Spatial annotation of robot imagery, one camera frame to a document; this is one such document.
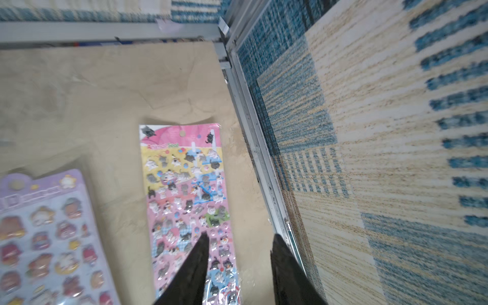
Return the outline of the lilac character sticker sheet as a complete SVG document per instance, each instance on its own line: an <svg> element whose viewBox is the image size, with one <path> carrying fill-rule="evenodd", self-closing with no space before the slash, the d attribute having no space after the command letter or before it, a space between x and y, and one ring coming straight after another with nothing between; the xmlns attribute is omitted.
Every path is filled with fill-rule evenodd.
<svg viewBox="0 0 488 305"><path fill-rule="evenodd" d="M1 303L119 304L79 170L1 179Z"/></svg>

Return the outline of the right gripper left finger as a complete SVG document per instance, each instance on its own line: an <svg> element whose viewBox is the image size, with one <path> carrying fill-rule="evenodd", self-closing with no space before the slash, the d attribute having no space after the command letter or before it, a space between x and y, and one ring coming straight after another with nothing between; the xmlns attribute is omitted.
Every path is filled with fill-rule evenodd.
<svg viewBox="0 0 488 305"><path fill-rule="evenodd" d="M173 281L154 305L202 305L207 278L209 237L203 232Z"/></svg>

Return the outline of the pink cat sticker sheet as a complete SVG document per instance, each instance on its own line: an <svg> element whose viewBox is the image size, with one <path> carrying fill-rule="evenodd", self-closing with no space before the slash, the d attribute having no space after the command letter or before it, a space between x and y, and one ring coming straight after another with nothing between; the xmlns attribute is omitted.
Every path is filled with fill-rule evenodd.
<svg viewBox="0 0 488 305"><path fill-rule="evenodd" d="M203 303L240 304L220 125L141 125L139 132L157 295L207 233Z"/></svg>

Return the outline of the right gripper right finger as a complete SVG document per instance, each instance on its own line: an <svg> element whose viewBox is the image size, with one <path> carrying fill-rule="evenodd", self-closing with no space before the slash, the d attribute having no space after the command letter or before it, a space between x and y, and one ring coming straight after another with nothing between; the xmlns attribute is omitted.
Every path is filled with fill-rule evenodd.
<svg viewBox="0 0 488 305"><path fill-rule="evenodd" d="M273 237L270 257L275 304L327 305L279 234Z"/></svg>

